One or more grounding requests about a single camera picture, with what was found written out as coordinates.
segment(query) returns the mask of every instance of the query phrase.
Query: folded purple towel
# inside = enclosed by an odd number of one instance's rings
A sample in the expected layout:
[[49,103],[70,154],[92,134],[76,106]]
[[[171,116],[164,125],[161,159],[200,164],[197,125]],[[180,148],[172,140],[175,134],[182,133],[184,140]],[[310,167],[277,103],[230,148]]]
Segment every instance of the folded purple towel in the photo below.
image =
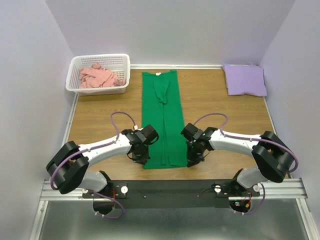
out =
[[264,69],[256,65],[223,65],[228,94],[267,96]]

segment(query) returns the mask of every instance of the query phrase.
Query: wood grain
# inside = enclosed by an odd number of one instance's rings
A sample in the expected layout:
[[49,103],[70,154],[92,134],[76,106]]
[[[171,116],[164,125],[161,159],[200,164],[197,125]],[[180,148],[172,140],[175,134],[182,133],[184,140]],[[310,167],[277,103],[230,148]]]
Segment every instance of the wood grain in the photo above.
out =
[[[150,73],[168,70],[147,70]],[[69,141],[77,144],[94,143],[113,137],[116,132],[110,123],[110,114],[125,111],[141,125],[142,72],[131,70],[130,84],[124,94],[80,96],[70,130]],[[225,74],[222,69],[178,70],[180,98],[185,124],[193,123],[207,113],[221,112],[229,116],[225,126],[228,132],[262,134],[272,131],[272,125],[262,97],[249,95],[228,96]],[[125,115],[115,115],[120,130],[132,127]],[[209,116],[197,127],[219,127],[222,116]],[[191,168],[143,169],[126,155],[100,162],[90,169],[103,170],[114,180],[174,180],[174,179],[227,179],[241,168],[255,164],[253,158],[223,150],[212,151],[205,162]]]

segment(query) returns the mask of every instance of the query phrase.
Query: wooden table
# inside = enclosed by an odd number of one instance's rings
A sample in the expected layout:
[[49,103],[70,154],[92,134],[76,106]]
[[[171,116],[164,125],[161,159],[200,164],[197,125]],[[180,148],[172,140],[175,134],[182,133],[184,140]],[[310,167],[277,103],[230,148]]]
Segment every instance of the wooden table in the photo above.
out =
[[[69,134],[69,141],[76,144],[94,143],[116,135],[110,123],[110,114],[125,111],[141,126],[142,120],[142,72],[167,72],[168,70],[131,70],[130,84],[124,94],[80,96]],[[222,69],[181,69],[178,82],[184,123],[193,123],[207,113],[220,112],[229,116],[225,126],[228,132],[263,134],[272,131],[272,125],[264,99],[249,95],[228,96],[225,74]],[[120,130],[132,128],[131,120],[122,114],[114,116]],[[209,116],[197,127],[218,128],[222,116]],[[248,156],[216,150],[210,152],[205,162],[187,168],[143,169],[126,155],[102,161],[90,168],[105,171],[113,180],[183,180],[228,179],[241,168],[255,164]]]

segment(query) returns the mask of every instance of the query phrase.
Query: pink cloth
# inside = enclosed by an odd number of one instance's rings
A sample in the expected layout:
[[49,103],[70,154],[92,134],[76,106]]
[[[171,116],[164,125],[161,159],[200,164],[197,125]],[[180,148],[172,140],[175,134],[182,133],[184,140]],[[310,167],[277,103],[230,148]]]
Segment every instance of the pink cloth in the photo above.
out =
[[119,79],[112,71],[102,67],[99,62],[91,67],[80,69],[80,89],[118,87],[126,84],[125,79]]

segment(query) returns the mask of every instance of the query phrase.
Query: plastic laundry basket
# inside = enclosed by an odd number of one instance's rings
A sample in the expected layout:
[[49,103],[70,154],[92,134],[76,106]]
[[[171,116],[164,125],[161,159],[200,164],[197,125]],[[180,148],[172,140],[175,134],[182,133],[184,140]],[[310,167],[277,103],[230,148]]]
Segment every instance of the plastic laundry basket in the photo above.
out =
[[[103,68],[107,68],[116,74],[119,79],[125,79],[124,86],[98,87],[98,88],[79,88],[82,83],[79,79],[80,69],[91,67],[92,64],[99,62]],[[72,59],[68,75],[65,81],[65,88],[68,91],[79,95],[105,95],[123,94],[129,85],[130,80],[130,58],[127,54],[101,54],[76,56]]]

